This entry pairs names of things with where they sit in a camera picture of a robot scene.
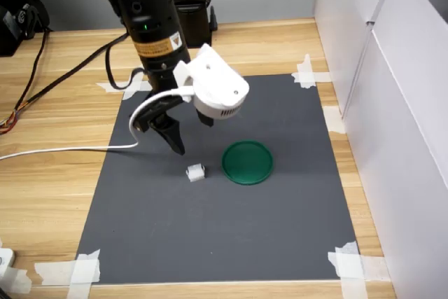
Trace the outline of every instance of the green lid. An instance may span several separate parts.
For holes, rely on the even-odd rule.
[[[270,151],[257,141],[238,141],[225,150],[222,159],[227,178],[240,185],[255,185],[267,179],[274,167]]]

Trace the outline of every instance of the black equipment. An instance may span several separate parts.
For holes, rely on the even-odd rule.
[[[207,8],[211,0],[174,0],[177,14],[189,48],[200,48],[204,43],[211,46],[211,34],[218,29],[215,10],[210,7],[210,22]]]
[[[32,39],[50,24],[40,0],[0,0],[0,56],[11,56],[23,39]]]

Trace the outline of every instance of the white tape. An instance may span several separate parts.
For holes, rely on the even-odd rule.
[[[99,250],[90,255],[79,255],[75,268],[71,276],[70,288],[67,299],[88,299],[90,287],[95,278],[95,273],[99,272]]]
[[[323,106],[322,109],[328,131],[337,133],[346,133],[344,122],[342,121],[342,116],[339,111],[339,107]]]
[[[31,291],[31,279],[26,270],[7,267],[3,277],[0,279],[0,287],[5,292],[26,294]]]
[[[87,299],[92,283],[99,281],[99,250],[90,255],[80,254],[68,262],[35,263],[44,286],[68,286],[70,299]]]
[[[127,85],[129,83],[129,80],[123,81],[123,82],[117,81],[116,83],[117,83],[117,86],[124,87],[125,85]],[[148,81],[144,80],[144,73],[142,71],[139,72],[134,77],[134,80],[132,81],[131,85],[124,90],[117,90],[117,89],[112,88],[112,85],[109,82],[108,83],[97,83],[97,85],[99,85],[100,87],[105,89],[106,92],[123,92],[124,91],[125,93],[123,95],[123,99],[122,99],[123,101],[134,96],[134,94],[137,91],[151,91],[151,89],[152,89],[151,84],[149,84]]]
[[[294,83],[300,83],[305,89],[315,87],[316,82],[331,82],[330,73],[321,72],[314,73],[309,54],[305,55],[303,63],[297,65],[297,73],[292,73]]]
[[[42,285],[44,286],[66,286],[70,285],[72,275],[75,269],[89,270],[91,263],[91,255],[79,255],[77,260],[70,260],[68,262],[49,262],[49,263],[35,263],[34,269],[37,274],[42,277]],[[89,281],[95,283],[99,281],[99,263],[96,263],[94,274]]]
[[[389,271],[383,257],[361,256],[356,242],[328,252],[328,260],[341,278],[344,299],[367,299],[365,281],[390,281]]]

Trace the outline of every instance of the wood grain surface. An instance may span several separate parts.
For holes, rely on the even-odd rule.
[[[76,66],[121,29],[52,32],[31,92]],[[25,87],[41,44],[41,34],[24,41],[13,57],[0,59],[0,118],[7,116]],[[290,74],[310,54],[314,71],[328,71],[314,19],[220,25],[213,47],[244,76]],[[191,50],[192,57],[196,50]],[[139,65],[130,39],[111,53],[113,73],[126,81]],[[40,148],[107,145],[122,93],[105,93],[104,56],[58,85],[0,137],[0,156]],[[322,105],[337,105],[331,83],[318,83]],[[330,132],[337,167],[360,252],[382,249],[351,154],[347,136]],[[16,252],[14,267],[28,270],[29,295],[65,298],[67,289],[40,286],[34,264],[73,260],[105,153],[43,153],[0,161],[0,239]],[[369,298],[394,298],[390,282],[367,283]],[[342,298],[339,281],[285,281],[198,284],[93,285],[91,298]]]

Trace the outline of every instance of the electrical wire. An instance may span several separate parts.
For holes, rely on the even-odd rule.
[[[22,104],[23,99],[25,98],[25,96],[27,96],[28,90],[31,87],[31,84],[33,83],[34,76],[36,75],[37,64],[39,63],[39,59],[41,58],[41,55],[42,55],[42,52],[43,52],[43,48],[45,47],[45,42],[48,39],[49,33],[50,33],[49,30],[44,29],[41,48],[39,49],[39,52],[37,53],[36,59],[34,60],[33,70],[31,71],[31,76],[29,77],[27,86],[23,90],[22,96],[20,96],[19,100],[17,101],[17,103],[14,106],[14,111],[17,111],[19,106]]]
[[[131,118],[129,119],[129,132],[132,135],[132,138],[134,138],[135,143],[130,145],[117,145],[117,146],[79,146],[79,147],[61,147],[61,148],[47,148],[43,150],[32,150],[32,151],[24,151],[19,153],[13,153],[9,155],[4,155],[3,157],[0,157],[0,160],[5,160],[9,158],[18,157],[21,155],[28,155],[28,154],[35,154],[35,153],[49,153],[49,152],[62,152],[62,151],[108,151],[108,150],[125,150],[129,148],[134,148],[139,145],[139,140],[135,134],[134,129],[134,121],[135,118],[141,113],[143,109],[145,109],[149,104],[152,104],[153,102],[157,101],[158,99],[161,99],[166,96],[193,96],[195,94],[192,86],[186,86],[186,87],[180,87],[168,91],[162,91],[158,94],[155,94],[145,101],[141,103],[135,111],[132,113]]]
[[[50,31],[48,29],[46,29],[44,31],[44,33],[43,33],[41,48],[40,48],[40,50],[38,52],[38,55],[36,56],[36,59],[34,60],[33,70],[31,72],[31,76],[30,76],[30,79],[28,81],[28,84],[27,84],[24,92],[22,93],[22,96],[17,101],[17,104],[15,105],[15,108],[14,108],[13,112],[9,115],[9,117],[3,119],[0,122],[0,135],[6,134],[6,133],[8,133],[9,131],[11,131],[13,129],[13,127],[15,126],[15,124],[18,121],[18,116],[19,116],[20,112],[23,109],[27,108],[30,104],[34,103],[37,99],[41,98],[42,96],[44,96],[44,94],[46,94],[47,92],[52,90],[56,85],[58,85],[61,82],[65,81],[70,76],[75,74],[77,71],[79,71],[80,69],[85,67],[88,63],[90,63],[93,59],[98,57],[98,55],[103,53],[105,50],[107,50],[108,53],[110,53],[110,49],[111,49],[112,46],[116,45],[117,43],[120,43],[121,41],[124,41],[129,36],[129,34],[126,32],[123,35],[121,35],[118,38],[116,38],[115,40],[112,40],[111,42],[107,43],[106,45],[100,47],[99,49],[94,51],[89,57],[87,57],[85,60],[83,60],[80,64],[78,64],[76,67],[74,67],[72,70],[66,72],[64,75],[60,76],[59,78],[54,80],[52,83],[47,85],[44,89],[42,89],[41,91],[39,91],[38,93],[33,95],[27,101],[23,102],[23,99],[26,97],[26,95],[28,93],[28,90],[31,87],[31,84],[32,84],[32,82],[34,80],[34,76],[35,76],[35,73],[36,73],[36,70],[37,70],[37,65],[39,63],[39,58],[41,57],[41,54],[42,54],[43,49],[45,47],[45,44],[46,44],[46,41],[48,39],[49,33],[50,33]],[[109,71],[108,71],[108,78],[110,80],[110,78],[112,77],[112,74],[111,74],[111,70],[110,70],[109,55],[106,58],[106,69],[109,69]],[[133,79],[133,76],[130,78],[129,85],[132,82],[132,79]]]

